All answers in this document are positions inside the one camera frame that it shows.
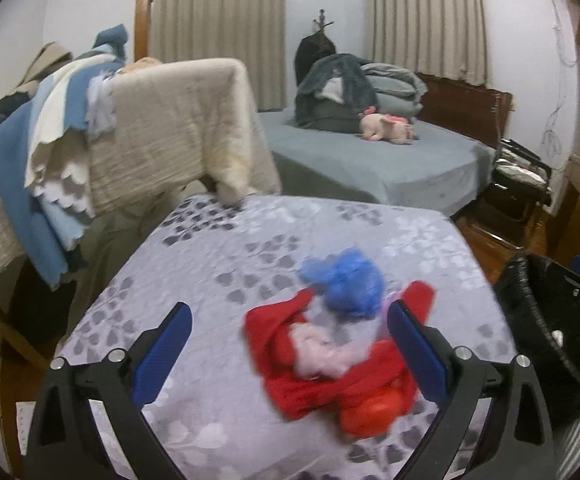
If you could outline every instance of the black bag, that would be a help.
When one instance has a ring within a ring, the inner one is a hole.
[[[494,292],[517,351],[534,365],[553,429],[573,421],[580,415],[580,276],[550,258],[519,254]]]

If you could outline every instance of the blue blanket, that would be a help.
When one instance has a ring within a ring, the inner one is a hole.
[[[3,208],[36,272],[57,288],[62,274],[79,267],[81,253],[65,253],[39,200],[23,187],[28,156],[27,131],[32,102],[19,107],[0,124],[0,196]]]

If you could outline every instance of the wooden headboard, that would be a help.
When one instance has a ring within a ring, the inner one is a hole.
[[[451,79],[417,75],[428,86],[428,92],[421,99],[423,110],[419,119],[478,140],[491,148],[497,147],[497,117],[500,133],[505,136],[512,94]]]

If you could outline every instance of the beige curtain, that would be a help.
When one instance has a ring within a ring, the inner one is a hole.
[[[286,106],[286,0],[154,0],[150,56],[243,61],[260,110]]]
[[[486,83],[482,0],[369,0],[366,9],[372,60]]]

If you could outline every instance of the metal screw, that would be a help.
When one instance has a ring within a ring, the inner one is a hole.
[[[115,348],[108,354],[108,361],[112,363],[120,363],[126,358],[126,351],[122,348]]]
[[[525,355],[518,355],[516,356],[516,363],[523,368],[528,368],[530,366],[530,359]]]
[[[50,363],[50,367],[52,370],[61,370],[64,367],[65,359],[63,357],[57,357],[56,359],[52,359]]]
[[[454,355],[456,355],[459,359],[463,361],[467,361],[472,357],[472,352],[470,351],[469,348],[466,348],[465,346],[459,346],[454,351]]]

